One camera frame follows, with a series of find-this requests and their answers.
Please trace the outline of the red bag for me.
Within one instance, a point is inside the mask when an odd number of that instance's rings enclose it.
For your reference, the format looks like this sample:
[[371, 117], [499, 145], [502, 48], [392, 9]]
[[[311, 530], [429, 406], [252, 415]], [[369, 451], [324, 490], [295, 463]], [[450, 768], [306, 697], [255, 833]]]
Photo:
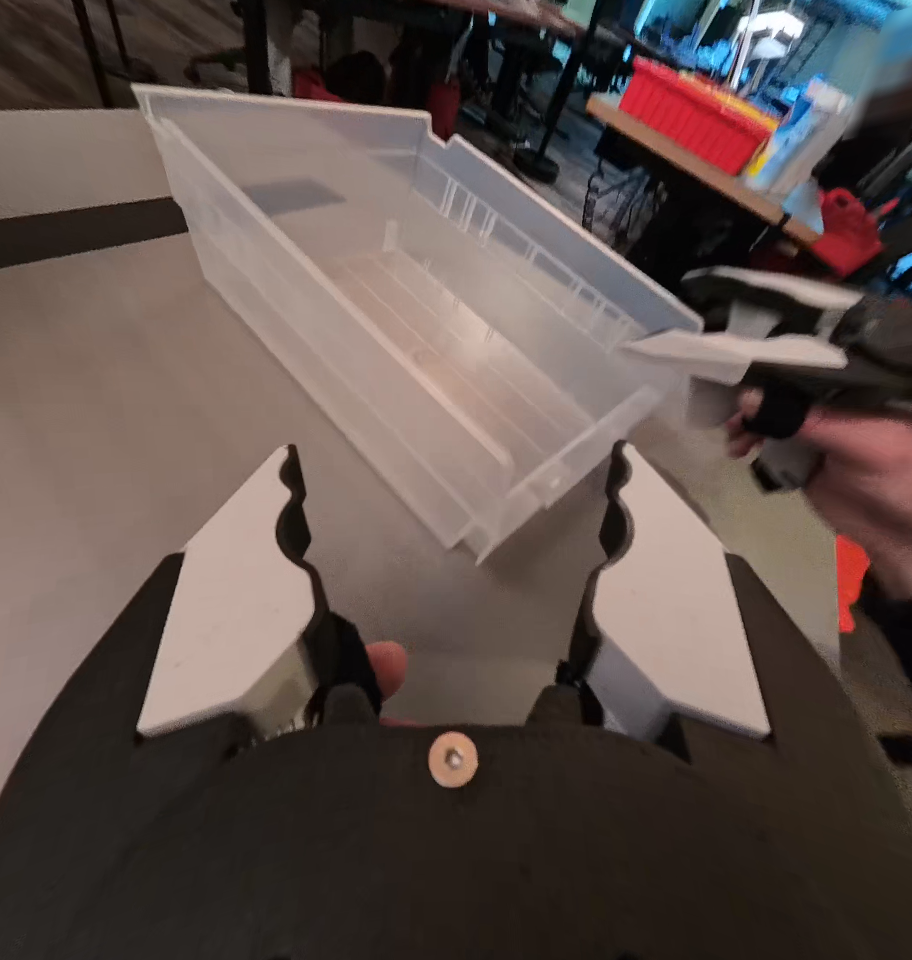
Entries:
[[343, 102], [342, 97], [327, 88], [324, 78], [315, 68], [294, 69], [292, 96], [297, 100]]

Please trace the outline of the wooden work table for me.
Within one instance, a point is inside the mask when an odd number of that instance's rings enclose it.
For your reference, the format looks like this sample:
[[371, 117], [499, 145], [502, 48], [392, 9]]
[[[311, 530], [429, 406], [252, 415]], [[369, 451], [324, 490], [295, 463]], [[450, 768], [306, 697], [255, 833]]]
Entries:
[[623, 253], [634, 267], [668, 290], [700, 266], [748, 266], [759, 243], [784, 242], [808, 250], [822, 234], [783, 205], [726, 174], [621, 108], [621, 96], [594, 94], [586, 113], [604, 125], [595, 148], [597, 171], [586, 189], [583, 217], [603, 197], [604, 164], [642, 171], [643, 194], [654, 212]]

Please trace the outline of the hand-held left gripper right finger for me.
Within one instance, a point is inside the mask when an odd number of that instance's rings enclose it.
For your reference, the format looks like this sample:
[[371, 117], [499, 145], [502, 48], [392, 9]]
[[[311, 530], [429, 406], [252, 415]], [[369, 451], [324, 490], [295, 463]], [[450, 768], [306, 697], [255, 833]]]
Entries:
[[562, 667], [588, 699], [589, 722], [635, 740], [659, 739], [675, 717], [766, 739], [726, 548], [629, 443], [612, 450], [605, 497], [605, 558]]

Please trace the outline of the red cloth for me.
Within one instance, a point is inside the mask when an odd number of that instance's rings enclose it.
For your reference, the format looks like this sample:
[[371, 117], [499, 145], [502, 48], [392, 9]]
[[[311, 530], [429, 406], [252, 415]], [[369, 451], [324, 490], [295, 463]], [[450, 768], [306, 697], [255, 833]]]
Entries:
[[853, 607], [860, 599], [870, 561], [862, 547], [842, 534], [836, 537], [835, 555], [839, 631], [850, 634], [855, 629]]

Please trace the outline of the black metal table leg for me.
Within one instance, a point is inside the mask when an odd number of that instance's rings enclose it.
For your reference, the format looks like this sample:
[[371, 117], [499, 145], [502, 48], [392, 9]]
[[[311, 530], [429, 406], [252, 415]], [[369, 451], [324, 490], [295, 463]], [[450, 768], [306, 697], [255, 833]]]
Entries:
[[108, 69], [102, 61], [99, 44], [89, 16], [87, 2], [71, 1], [70, 4], [76, 18], [82, 48], [89, 62], [101, 105], [104, 109], [111, 110], [115, 107], [115, 103], [110, 91], [109, 78], [112, 76], [116, 79], [120, 78], [129, 81], [131, 67], [133, 66], [133, 58], [127, 50], [116, 3], [114, 1], [102, 2], [115, 42], [117, 59], [119, 61], [118, 69]]
[[234, 1], [242, 19], [248, 91], [273, 94], [270, 77], [268, 21], [264, 1]]

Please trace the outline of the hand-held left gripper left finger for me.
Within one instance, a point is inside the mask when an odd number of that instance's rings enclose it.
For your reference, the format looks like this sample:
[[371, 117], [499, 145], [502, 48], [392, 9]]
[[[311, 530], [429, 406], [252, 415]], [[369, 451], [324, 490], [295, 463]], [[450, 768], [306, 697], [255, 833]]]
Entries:
[[380, 715], [366, 646], [307, 561], [305, 498], [297, 448], [284, 445], [187, 542], [138, 735], [233, 716], [278, 736], [314, 724], [340, 685]]

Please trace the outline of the clear plastic bin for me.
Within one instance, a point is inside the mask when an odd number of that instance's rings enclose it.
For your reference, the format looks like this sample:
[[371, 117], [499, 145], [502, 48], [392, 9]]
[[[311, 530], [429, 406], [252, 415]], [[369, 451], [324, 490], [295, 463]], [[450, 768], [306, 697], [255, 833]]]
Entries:
[[423, 111], [133, 85], [206, 281], [445, 549], [482, 563], [677, 378], [677, 297]]

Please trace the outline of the red storage bin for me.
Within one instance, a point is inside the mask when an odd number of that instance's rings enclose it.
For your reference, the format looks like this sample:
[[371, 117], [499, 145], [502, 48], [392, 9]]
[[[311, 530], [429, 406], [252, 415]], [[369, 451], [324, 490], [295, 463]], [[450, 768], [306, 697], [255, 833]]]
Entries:
[[721, 86], [645, 57], [633, 61], [620, 110], [732, 176], [753, 162], [780, 125]]

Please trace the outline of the person's right hand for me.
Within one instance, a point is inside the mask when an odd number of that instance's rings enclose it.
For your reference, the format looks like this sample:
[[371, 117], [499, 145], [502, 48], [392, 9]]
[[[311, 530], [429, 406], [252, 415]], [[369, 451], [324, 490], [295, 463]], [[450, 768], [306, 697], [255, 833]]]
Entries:
[[912, 414], [813, 407], [797, 437], [818, 467], [803, 493], [867, 554], [884, 594], [912, 600]]

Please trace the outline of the person's left hand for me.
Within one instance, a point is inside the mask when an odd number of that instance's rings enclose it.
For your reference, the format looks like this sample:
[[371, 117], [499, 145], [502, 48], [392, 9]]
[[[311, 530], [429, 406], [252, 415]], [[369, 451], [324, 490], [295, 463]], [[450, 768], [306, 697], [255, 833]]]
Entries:
[[408, 654], [400, 643], [388, 640], [367, 644], [366, 654], [384, 708], [402, 688], [407, 674]]

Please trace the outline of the red plastic container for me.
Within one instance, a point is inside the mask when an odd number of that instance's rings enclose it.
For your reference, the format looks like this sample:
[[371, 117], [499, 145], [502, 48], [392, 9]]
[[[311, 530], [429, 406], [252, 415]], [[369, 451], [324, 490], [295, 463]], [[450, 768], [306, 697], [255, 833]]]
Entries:
[[865, 267], [884, 250], [879, 222], [845, 188], [820, 194], [822, 233], [809, 253], [838, 280]]

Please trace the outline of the black metal pole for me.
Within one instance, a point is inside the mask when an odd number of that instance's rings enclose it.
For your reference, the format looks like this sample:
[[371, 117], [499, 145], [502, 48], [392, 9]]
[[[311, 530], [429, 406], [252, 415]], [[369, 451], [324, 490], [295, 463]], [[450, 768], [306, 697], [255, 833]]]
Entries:
[[547, 156], [548, 147], [557, 131], [559, 118], [575, 85], [582, 62], [593, 42], [600, 19], [611, 6], [608, 1], [596, 1], [587, 26], [570, 44], [570, 54], [563, 66], [553, 96], [544, 115], [544, 133], [536, 148], [519, 147], [513, 154], [513, 163], [518, 172], [542, 185], [551, 186], [559, 172], [558, 163]]

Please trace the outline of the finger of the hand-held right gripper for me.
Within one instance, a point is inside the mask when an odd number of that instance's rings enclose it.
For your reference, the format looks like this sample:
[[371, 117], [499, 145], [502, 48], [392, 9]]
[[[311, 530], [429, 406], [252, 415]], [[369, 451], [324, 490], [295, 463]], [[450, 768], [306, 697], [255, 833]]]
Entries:
[[680, 296], [702, 316], [704, 332], [766, 339], [831, 330], [863, 293], [783, 272], [717, 266], [686, 273]]
[[667, 330], [628, 342], [622, 351], [672, 367], [690, 378], [726, 386], [741, 383], [753, 365], [816, 370], [841, 370], [847, 366], [844, 350], [799, 334], [756, 339], [728, 332]]

